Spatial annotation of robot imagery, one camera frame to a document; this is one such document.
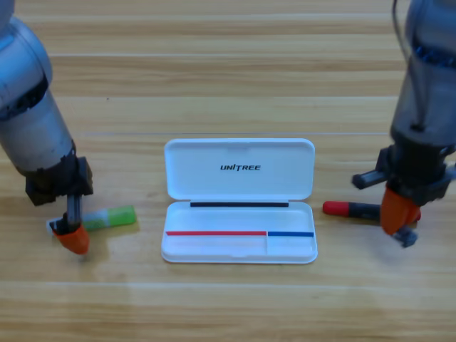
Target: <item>table surface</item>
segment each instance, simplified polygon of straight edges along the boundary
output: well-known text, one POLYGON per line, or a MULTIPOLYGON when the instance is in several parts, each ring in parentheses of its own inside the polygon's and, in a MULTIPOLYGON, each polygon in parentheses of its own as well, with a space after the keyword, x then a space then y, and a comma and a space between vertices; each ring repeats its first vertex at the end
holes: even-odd
MULTIPOLYGON (((401 17, 407 8, 404 1, 401 17)), ((52 91, 93 169, 84 210, 133 204, 138 224, 91 234, 79 259, 0 154, 2 341, 456 341, 456 187, 423 208, 401 249, 380 227, 327 217, 325 200, 379 203, 351 175, 374 167, 405 64, 390 1, 18 0, 42 39, 52 91), (318 259, 169 264, 164 144, 307 138, 318 259)))

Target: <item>red marker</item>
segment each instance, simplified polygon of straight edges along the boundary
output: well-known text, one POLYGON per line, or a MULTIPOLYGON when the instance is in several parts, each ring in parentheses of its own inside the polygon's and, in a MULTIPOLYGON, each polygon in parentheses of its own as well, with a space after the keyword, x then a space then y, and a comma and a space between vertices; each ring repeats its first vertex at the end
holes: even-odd
MULTIPOLYGON (((328 215, 380 221, 379 204, 326 201, 323 203, 323 212, 328 215)), ((420 218, 421 212, 418 213, 417 221, 420 218)))

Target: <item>green marker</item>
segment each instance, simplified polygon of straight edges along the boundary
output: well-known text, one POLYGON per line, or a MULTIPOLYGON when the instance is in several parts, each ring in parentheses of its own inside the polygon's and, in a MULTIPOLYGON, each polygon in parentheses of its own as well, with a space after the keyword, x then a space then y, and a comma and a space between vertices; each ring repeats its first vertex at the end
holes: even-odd
MULTIPOLYGON (((51 223, 60 220, 50 219, 46 222, 46 229, 53 235, 51 223)), ((135 208, 132 205, 126 207, 103 209, 97 212, 89 212, 83 215, 83 226, 87 232, 102 228, 124 226, 136 222, 135 208)))

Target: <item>blue stripe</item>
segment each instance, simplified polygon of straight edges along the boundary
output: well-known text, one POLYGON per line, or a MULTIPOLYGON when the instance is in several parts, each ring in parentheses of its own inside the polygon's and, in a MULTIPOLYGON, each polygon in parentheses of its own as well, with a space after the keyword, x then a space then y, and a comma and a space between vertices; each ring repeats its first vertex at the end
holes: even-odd
POLYGON ((268 232, 268 237, 314 237, 312 232, 268 232))

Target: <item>logo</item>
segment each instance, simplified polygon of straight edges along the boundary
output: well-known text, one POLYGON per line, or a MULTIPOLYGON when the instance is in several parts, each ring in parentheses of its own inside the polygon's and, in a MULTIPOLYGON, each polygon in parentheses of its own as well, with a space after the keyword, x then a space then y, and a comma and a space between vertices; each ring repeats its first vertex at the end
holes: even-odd
POLYGON ((261 169, 261 165, 236 165, 236 164, 233 164, 233 165, 222 165, 220 167, 221 170, 233 170, 233 171, 244 171, 244 170, 260 170, 261 169))

